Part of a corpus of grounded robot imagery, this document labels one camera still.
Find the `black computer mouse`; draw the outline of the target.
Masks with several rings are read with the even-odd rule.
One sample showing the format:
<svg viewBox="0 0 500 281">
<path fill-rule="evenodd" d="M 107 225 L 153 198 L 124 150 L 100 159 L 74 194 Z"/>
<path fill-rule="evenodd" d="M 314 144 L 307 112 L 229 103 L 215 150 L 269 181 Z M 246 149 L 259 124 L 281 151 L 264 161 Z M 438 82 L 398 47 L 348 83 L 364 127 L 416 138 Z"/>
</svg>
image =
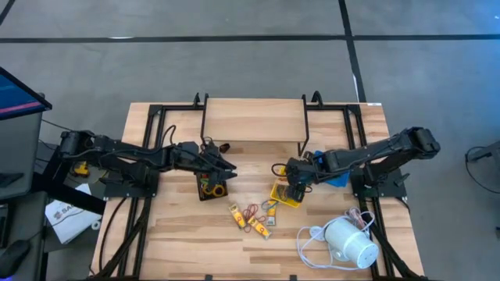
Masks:
<svg viewBox="0 0 500 281">
<path fill-rule="evenodd" d="M 0 254 L 0 279 L 13 276 L 30 252 L 29 240 L 16 240 Z"/>
</svg>

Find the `black keyboard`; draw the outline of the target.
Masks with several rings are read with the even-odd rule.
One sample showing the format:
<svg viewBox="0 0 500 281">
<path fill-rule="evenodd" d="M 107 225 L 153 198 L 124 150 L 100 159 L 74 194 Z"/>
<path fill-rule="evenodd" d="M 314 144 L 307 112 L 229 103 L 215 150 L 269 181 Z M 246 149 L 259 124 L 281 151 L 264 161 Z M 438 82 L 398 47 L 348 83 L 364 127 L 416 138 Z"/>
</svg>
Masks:
<svg viewBox="0 0 500 281">
<path fill-rule="evenodd" d="M 9 205 L 0 205 L 0 249 L 5 248 L 9 236 Z"/>
</svg>

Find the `grey desk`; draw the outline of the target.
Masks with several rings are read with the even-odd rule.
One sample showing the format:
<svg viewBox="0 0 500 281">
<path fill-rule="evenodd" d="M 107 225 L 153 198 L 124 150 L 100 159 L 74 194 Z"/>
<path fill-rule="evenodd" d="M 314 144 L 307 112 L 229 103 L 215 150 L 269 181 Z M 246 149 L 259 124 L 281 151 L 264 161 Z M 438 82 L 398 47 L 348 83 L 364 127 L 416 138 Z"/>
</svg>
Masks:
<svg viewBox="0 0 500 281">
<path fill-rule="evenodd" d="M 41 117 L 41 113 L 35 113 L 0 121 L 0 173 L 23 175 L 7 187 L 0 188 L 0 202 L 13 206 L 9 242 L 30 242 L 30 251 L 12 276 L 12 281 L 39 281 L 41 277 L 41 230 L 46 196 L 31 191 Z"/>
</svg>

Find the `black support strut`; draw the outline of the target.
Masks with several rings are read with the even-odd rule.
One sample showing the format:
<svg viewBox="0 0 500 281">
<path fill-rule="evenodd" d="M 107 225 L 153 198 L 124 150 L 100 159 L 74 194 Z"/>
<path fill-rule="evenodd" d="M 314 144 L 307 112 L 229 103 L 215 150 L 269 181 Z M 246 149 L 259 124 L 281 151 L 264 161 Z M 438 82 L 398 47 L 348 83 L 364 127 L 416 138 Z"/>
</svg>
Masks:
<svg viewBox="0 0 500 281">
<path fill-rule="evenodd" d="M 40 173 L 34 173 L 31 184 L 32 191 L 43 191 L 48 197 L 71 204 L 85 211 L 93 212 L 97 215 L 102 215 L 105 211 L 105 201 L 91 194 L 79 191 L 76 188 L 68 187 L 64 183 L 60 183 L 44 176 Z"/>
</svg>

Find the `black metal table frame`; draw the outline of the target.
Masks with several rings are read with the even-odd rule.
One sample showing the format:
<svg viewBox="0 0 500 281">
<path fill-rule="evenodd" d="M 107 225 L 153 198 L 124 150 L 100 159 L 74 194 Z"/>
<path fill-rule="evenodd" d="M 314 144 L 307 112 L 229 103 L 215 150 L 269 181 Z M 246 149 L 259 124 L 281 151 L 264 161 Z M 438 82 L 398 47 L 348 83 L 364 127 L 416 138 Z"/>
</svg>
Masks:
<svg viewBox="0 0 500 281">
<path fill-rule="evenodd" d="M 204 102 L 133 103 L 122 139 L 153 147 L 169 126 L 173 140 L 200 141 Z M 358 148 L 389 134 L 384 111 L 378 104 L 307 101 L 310 151 Z M 349 271 L 311 269 L 297 255 L 305 242 L 305 228 L 341 215 L 358 201 L 350 187 L 317 185 L 298 208 L 279 206 L 277 225 L 268 240 L 257 232 L 238 229 L 229 207 L 246 208 L 265 201 L 273 186 L 273 170 L 298 154 L 296 143 L 227 142 L 226 159 L 237 166 L 227 184 L 229 194 L 211 201 L 198 199 L 195 176 L 171 171 L 159 178 L 156 196 L 149 202 L 146 229 L 131 244 L 120 273 L 139 279 L 215 280 L 334 280 L 372 277 L 369 269 Z"/>
</svg>

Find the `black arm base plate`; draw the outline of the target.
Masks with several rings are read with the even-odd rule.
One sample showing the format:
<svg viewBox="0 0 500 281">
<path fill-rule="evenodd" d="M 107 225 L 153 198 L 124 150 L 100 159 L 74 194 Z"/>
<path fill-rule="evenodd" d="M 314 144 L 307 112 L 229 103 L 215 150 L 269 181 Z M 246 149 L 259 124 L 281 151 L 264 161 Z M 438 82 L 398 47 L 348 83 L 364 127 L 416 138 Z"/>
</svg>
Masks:
<svg viewBox="0 0 500 281">
<path fill-rule="evenodd" d="M 405 180 L 409 174 L 400 169 L 378 172 L 375 165 L 369 165 L 351 172 L 352 191 L 356 197 L 406 197 Z"/>
<path fill-rule="evenodd" d="M 100 181 L 105 184 L 105 197 L 154 197 L 159 186 L 159 171 L 140 168 L 130 173 L 110 172 Z"/>
</svg>

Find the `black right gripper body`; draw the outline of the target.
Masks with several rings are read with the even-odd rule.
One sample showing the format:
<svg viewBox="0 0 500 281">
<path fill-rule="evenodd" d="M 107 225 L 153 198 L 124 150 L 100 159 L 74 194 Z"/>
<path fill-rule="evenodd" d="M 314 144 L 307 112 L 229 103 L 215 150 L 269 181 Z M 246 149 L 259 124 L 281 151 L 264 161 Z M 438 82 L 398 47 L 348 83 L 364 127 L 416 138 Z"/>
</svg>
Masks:
<svg viewBox="0 0 500 281">
<path fill-rule="evenodd" d="M 306 159 L 289 158 L 285 165 L 288 183 L 292 186 L 322 183 L 327 180 L 325 154 L 310 155 Z"/>
</svg>

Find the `yellow plastic basket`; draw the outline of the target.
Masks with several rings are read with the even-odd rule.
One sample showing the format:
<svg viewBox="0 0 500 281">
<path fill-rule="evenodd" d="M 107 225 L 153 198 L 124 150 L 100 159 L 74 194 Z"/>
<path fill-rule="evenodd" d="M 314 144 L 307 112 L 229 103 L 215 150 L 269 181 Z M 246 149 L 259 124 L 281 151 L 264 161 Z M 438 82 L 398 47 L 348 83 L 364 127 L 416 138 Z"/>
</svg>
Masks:
<svg viewBox="0 0 500 281">
<path fill-rule="evenodd" d="M 271 190 L 270 197 L 284 205 L 290 206 L 292 208 L 298 208 L 301 203 L 295 202 L 291 199 L 287 199 L 286 197 L 286 191 L 287 188 L 290 186 L 290 183 L 287 180 L 287 177 L 285 176 L 285 172 L 283 169 L 279 171 L 279 176 L 275 180 L 273 184 L 273 188 Z M 310 193 L 313 189 L 311 186 L 306 185 L 306 193 Z"/>
</svg>

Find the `black mesh basket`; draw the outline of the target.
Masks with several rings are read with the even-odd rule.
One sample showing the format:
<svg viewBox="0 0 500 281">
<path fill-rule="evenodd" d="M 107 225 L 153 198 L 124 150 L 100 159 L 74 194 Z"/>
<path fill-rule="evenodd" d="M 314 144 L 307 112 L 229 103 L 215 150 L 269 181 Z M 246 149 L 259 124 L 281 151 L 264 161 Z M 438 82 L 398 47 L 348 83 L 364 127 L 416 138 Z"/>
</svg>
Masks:
<svg viewBox="0 0 500 281">
<path fill-rule="evenodd" d="M 207 179 L 208 179 L 208 186 L 209 186 L 209 175 L 208 175 L 208 174 L 204 174 L 204 173 L 196 173 L 195 175 L 196 175 L 196 182 L 197 182 L 198 199 L 199 199 L 200 201 L 208 201 L 208 200 L 212 200 L 212 199 L 217 199 L 217 198 L 220 198 L 220 197 L 209 197 L 209 196 L 207 196 L 207 195 L 203 194 L 203 192 L 202 192 L 202 188 L 201 188 L 200 184 L 198 183 L 198 178 L 199 178 L 199 177 L 207 178 Z M 227 191 L 227 183 L 226 183 L 225 181 L 224 181 L 224 182 L 222 182 L 222 183 L 216 183 L 215 185 L 217 185 L 217 184 L 224 185 L 224 187 L 226 188 L 226 191 Z"/>
</svg>

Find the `yellow black plug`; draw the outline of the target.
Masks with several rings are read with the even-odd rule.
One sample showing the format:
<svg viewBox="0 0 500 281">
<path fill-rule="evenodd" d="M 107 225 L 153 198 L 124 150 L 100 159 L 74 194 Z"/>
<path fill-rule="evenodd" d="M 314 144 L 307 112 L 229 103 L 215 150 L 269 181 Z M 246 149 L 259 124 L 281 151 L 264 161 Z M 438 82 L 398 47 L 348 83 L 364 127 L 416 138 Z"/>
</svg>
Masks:
<svg viewBox="0 0 500 281">
<path fill-rule="evenodd" d="M 87 178 L 90 176 L 90 170 L 86 161 L 75 162 L 73 164 L 72 172 L 74 176 Z"/>
</svg>

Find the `wooden shelf with black legs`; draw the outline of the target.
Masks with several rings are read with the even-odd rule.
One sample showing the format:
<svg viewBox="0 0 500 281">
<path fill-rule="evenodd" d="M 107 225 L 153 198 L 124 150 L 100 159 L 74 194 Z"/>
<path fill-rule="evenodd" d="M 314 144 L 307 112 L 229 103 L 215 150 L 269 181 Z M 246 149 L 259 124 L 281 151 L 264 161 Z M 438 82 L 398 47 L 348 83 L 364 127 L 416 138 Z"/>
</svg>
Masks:
<svg viewBox="0 0 500 281">
<path fill-rule="evenodd" d="M 200 137 L 224 142 L 296 143 L 302 155 L 309 142 L 305 97 L 205 97 Z"/>
</svg>

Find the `large blue-screen monitor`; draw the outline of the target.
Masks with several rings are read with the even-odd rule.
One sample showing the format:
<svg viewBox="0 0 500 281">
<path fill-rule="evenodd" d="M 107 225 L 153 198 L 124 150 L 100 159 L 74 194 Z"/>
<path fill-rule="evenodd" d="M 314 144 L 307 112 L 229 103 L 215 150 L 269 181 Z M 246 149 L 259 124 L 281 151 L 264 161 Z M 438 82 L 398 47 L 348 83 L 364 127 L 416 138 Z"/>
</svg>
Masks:
<svg viewBox="0 0 500 281">
<path fill-rule="evenodd" d="M 0 66 L 0 120 L 13 119 L 52 109 L 37 93 Z"/>
</svg>

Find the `white cylindrical device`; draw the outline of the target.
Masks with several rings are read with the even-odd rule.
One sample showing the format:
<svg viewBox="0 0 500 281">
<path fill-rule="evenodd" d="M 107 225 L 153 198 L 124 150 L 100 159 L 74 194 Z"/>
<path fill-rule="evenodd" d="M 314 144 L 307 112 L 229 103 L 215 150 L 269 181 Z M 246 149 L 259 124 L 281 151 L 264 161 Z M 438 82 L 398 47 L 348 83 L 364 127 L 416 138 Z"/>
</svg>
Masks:
<svg viewBox="0 0 500 281">
<path fill-rule="evenodd" d="M 350 261 L 356 269 L 367 269 L 378 258 L 379 247 L 347 219 L 335 219 L 323 234 L 334 260 Z"/>
</svg>

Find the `yellow coil keychain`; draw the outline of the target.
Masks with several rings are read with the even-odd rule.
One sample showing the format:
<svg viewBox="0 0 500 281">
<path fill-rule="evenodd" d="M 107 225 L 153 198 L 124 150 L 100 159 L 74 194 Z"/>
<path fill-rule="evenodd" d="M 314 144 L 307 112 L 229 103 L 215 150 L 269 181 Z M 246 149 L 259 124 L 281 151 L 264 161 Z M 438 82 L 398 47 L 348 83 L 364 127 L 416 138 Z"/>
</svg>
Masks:
<svg viewBox="0 0 500 281">
<path fill-rule="evenodd" d="M 221 184 L 209 187 L 207 183 L 204 183 L 202 184 L 202 192 L 209 197 L 223 197 L 227 195 L 226 188 Z"/>
</svg>

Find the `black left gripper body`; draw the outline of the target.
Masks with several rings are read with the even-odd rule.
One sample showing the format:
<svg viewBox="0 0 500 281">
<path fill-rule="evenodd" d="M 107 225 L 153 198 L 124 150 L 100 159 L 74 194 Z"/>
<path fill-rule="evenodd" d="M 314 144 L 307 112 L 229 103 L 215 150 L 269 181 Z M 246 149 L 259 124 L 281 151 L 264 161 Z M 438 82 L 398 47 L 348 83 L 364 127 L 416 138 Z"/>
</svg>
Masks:
<svg viewBox="0 0 500 281">
<path fill-rule="evenodd" d="M 215 167 L 204 159 L 193 141 L 181 143 L 181 168 L 193 173 L 213 174 Z"/>
</svg>

